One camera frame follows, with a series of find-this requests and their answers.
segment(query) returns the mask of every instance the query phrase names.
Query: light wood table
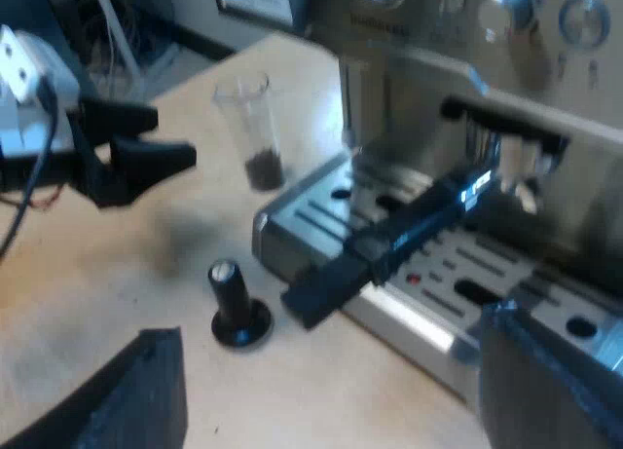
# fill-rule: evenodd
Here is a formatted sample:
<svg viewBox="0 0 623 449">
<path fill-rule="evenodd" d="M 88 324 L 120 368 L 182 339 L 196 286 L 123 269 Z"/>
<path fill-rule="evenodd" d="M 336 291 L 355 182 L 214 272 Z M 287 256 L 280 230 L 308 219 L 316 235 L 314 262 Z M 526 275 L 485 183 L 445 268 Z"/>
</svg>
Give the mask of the light wood table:
<svg viewBox="0 0 623 449">
<path fill-rule="evenodd" d="M 66 191 L 29 213 L 0 267 L 0 441 L 87 380 L 141 328 L 182 327 L 187 448 L 486 448 L 476 418 L 416 366 L 336 314 L 315 331 L 283 311 L 284 284 L 251 256 L 251 220 L 276 196 L 248 189 L 215 82 L 244 70 L 272 80 L 290 181 L 341 148 L 337 61 L 272 36 L 156 100 L 155 137 L 193 141 L 199 164 L 128 209 L 99 212 Z M 12 212 L 0 209 L 0 227 Z M 275 316 L 251 354 L 221 349 L 206 269 L 239 262 Z"/>
</svg>

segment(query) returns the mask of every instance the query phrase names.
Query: coffee tamper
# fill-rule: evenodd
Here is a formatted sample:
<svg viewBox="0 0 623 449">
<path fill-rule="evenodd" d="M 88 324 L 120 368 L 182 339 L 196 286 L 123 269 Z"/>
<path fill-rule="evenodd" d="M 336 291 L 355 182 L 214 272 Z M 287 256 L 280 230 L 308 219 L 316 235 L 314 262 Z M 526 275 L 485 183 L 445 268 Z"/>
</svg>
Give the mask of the coffee tamper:
<svg viewBox="0 0 623 449">
<path fill-rule="evenodd" d="M 207 271 L 218 312 L 212 319 L 212 334 L 221 345 L 241 349 L 268 337 L 273 316 L 258 299 L 249 298 L 238 264 L 229 259 L 216 261 Z"/>
</svg>

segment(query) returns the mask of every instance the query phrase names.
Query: coffee grounds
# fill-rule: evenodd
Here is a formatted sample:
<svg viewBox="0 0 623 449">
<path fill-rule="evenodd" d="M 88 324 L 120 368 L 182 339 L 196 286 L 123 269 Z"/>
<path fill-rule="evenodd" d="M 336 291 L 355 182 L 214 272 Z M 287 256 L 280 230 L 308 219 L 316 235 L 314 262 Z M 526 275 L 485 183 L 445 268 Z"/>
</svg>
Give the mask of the coffee grounds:
<svg viewBox="0 0 623 449">
<path fill-rule="evenodd" d="M 270 191 L 284 183 L 281 157 L 273 149 L 264 149 L 244 163 L 251 187 L 257 191 Z"/>
</svg>

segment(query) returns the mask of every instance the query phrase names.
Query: white power adapter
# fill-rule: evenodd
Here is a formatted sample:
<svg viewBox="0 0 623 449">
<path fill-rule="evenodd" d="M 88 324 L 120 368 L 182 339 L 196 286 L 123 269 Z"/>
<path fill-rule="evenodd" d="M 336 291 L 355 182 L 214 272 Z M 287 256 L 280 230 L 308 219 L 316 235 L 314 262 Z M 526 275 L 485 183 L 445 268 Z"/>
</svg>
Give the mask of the white power adapter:
<svg viewBox="0 0 623 449">
<path fill-rule="evenodd" d="M 39 85 L 47 77 L 62 110 L 78 105 L 80 85 L 71 70 L 48 43 L 7 25 L 0 30 L 0 79 L 6 82 L 19 103 L 37 97 Z"/>
</svg>

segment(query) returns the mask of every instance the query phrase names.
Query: shot glass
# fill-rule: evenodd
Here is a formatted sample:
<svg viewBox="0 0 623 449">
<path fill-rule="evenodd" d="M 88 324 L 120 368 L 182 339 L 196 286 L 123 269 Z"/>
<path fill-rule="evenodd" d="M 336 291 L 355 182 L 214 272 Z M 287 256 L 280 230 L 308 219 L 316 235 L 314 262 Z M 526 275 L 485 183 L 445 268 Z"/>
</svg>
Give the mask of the shot glass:
<svg viewBox="0 0 623 449">
<path fill-rule="evenodd" d="M 227 122 L 251 188 L 271 191 L 281 187 L 285 178 L 269 76 L 254 72 L 223 80 L 217 84 L 213 99 Z"/>
</svg>

